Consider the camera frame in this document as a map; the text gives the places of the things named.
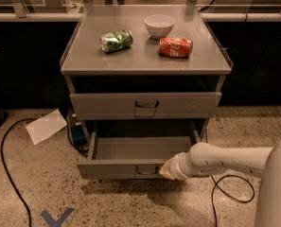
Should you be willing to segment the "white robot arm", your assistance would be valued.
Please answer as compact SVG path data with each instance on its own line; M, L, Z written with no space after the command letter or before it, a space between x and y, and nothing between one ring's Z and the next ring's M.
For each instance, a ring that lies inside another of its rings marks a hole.
M274 147L221 148L197 143L188 152L170 158L160 174L171 180L210 176L224 169L261 179L255 212L255 227L281 227L281 141Z

